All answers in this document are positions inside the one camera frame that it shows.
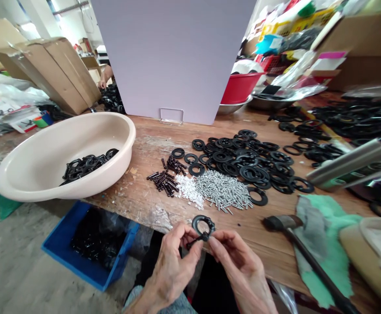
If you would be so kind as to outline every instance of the hand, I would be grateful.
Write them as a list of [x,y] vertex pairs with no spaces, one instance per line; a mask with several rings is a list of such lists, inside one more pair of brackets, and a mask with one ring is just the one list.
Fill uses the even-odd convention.
[[99,87],[100,89],[106,89],[106,82],[101,80],[97,83],[97,87]]
[[197,237],[196,231],[183,222],[163,237],[154,272],[125,313],[157,313],[180,296],[195,273],[203,241],[196,242],[183,259],[178,248]]
[[212,255],[227,273],[241,313],[278,313],[260,258],[235,231],[215,231]]

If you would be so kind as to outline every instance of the concrete floor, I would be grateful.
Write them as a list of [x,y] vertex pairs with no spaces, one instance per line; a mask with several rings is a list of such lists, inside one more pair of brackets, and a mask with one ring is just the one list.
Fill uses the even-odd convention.
[[[41,250],[74,202],[26,203],[0,222],[0,314],[120,313],[141,269],[152,230],[140,227],[122,278],[102,293]],[[191,295],[202,265],[203,260],[189,284]],[[279,313],[289,313],[278,297],[275,302]]]

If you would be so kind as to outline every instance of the blue plastic crate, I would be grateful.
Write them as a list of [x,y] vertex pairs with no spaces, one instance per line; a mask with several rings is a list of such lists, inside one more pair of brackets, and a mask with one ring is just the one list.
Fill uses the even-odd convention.
[[112,270],[109,272],[98,262],[81,257],[70,246],[70,242],[77,226],[86,215],[90,204],[77,201],[72,209],[61,219],[55,229],[42,244],[42,250],[55,260],[70,269],[97,289],[104,291],[114,281],[118,280],[124,272],[128,260],[127,252],[134,242],[139,224],[130,221],[125,240],[120,248]]

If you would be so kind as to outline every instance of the red plastic basin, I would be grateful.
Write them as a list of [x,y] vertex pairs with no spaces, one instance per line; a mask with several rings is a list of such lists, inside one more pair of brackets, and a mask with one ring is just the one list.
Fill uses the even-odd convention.
[[230,76],[221,104],[245,102],[263,73],[234,74]]

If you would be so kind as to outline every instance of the stainless steel bowl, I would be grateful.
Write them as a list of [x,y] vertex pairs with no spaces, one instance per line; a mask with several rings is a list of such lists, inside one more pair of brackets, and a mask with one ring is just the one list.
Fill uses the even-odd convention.
[[272,100],[272,99],[262,99],[253,96],[253,100],[248,104],[250,108],[257,110],[274,110],[278,111],[283,108],[287,108],[292,105],[295,101],[285,101],[285,100]]
[[241,102],[241,103],[238,103],[238,104],[232,104],[232,105],[223,105],[223,104],[220,104],[220,107],[219,107],[218,112],[216,114],[217,115],[226,115],[226,114],[234,113],[238,109],[240,109],[243,105],[245,105],[246,103],[249,103],[250,101],[252,101],[252,99],[253,99],[253,96],[250,95],[250,96],[248,96],[248,98],[247,98],[247,100],[245,102]]

